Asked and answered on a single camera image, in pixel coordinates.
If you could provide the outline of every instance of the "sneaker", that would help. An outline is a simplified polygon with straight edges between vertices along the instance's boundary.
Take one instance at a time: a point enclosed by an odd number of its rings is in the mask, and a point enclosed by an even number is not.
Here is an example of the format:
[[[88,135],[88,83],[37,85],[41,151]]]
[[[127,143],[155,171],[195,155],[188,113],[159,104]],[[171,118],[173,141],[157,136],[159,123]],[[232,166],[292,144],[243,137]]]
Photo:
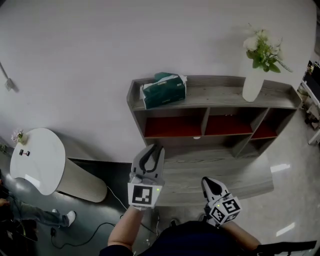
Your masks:
[[[67,218],[68,218],[68,220],[69,220],[69,226],[68,227],[70,227],[70,225],[75,221],[75,219],[76,219],[76,213],[73,211],[73,210],[71,210],[71,211],[69,211],[68,213],[67,213]]]
[[[201,216],[198,219],[199,222],[208,222],[208,217],[206,214],[201,214]]]
[[[171,221],[170,221],[170,227],[176,227],[180,225],[180,220],[178,220],[177,218],[173,218]]]

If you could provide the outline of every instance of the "round side table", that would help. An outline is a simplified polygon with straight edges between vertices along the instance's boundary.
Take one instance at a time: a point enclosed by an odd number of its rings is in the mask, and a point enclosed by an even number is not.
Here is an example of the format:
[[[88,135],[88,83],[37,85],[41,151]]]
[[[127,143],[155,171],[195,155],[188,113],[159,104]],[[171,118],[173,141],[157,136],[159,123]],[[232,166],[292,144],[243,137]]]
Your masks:
[[[46,196],[61,191],[95,203],[105,199],[105,182],[70,161],[54,132],[37,128],[26,134],[26,144],[18,143],[12,154],[10,174],[13,178],[28,180]]]

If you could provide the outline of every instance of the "gray floor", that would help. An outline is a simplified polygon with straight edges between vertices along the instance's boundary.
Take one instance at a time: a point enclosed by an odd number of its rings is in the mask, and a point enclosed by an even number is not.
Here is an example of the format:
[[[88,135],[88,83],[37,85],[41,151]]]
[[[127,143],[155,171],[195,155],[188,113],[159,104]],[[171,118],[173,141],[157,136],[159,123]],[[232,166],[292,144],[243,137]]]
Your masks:
[[[243,211],[235,220],[240,226],[256,236],[263,244],[280,241],[308,241],[320,239],[320,150],[317,145],[308,145],[310,129],[304,123],[304,113],[298,111],[287,128],[265,152],[274,171],[272,173],[274,191],[241,200]],[[70,228],[58,230],[56,243],[81,243],[86,241],[102,222],[116,223],[123,208],[108,194],[99,204],[54,193],[41,195],[28,181],[12,180],[8,175],[9,159],[0,158],[0,168],[8,187],[23,201],[44,210],[57,208],[62,213],[77,212],[77,219]],[[105,180],[123,202],[127,202],[126,180],[129,166],[112,163],[89,163],[77,161],[87,171]],[[179,218],[182,222],[195,220],[202,213],[201,206],[158,207],[160,212],[159,229],[168,226],[170,219]],[[145,223],[150,224],[150,216]],[[285,227],[287,232],[277,236]],[[65,247],[57,250],[50,241],[50,228],[38,225],[36,250],[38,255],[98,255],[106,246],[111,226],[103,226],[93,240],[82,247]],[[134,249],[137,253],[148,247],[150,233],[140,228]]]

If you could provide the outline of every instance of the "green tissue box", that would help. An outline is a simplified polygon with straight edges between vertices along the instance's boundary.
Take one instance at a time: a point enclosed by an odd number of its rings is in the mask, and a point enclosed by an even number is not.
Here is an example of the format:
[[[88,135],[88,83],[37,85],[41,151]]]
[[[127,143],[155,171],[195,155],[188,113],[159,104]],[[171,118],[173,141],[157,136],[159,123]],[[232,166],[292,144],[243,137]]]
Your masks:
[[[186,98],[186,76],[161,72],[155,74],[154,78],[156,82],[142,86],[143,102],[146,109]]]

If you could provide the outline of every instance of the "person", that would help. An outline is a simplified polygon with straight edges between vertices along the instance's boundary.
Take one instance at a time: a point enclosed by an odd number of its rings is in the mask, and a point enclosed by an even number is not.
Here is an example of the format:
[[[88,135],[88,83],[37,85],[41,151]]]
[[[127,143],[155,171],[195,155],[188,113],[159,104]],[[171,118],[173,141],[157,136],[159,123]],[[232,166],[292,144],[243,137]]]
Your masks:
[[[69,227],[75,219],[76,213],[73,210],[67,215],[62,215],[56,209],[52,212],[44,211],[14,198],[0,179],[0,222],[34,220],[48,226]]]
[[[132,246],[136,240],[144,211],[132,205],[112,230],[108,246],[100,251],[100,256],[132,256]],[[155,255],[197,255],[236,256],[241,252],[256,249],[260,242],[233,221],[219,228],[207,222],[189,221],[178,224],[172,220],[153,245],[140,256]]]

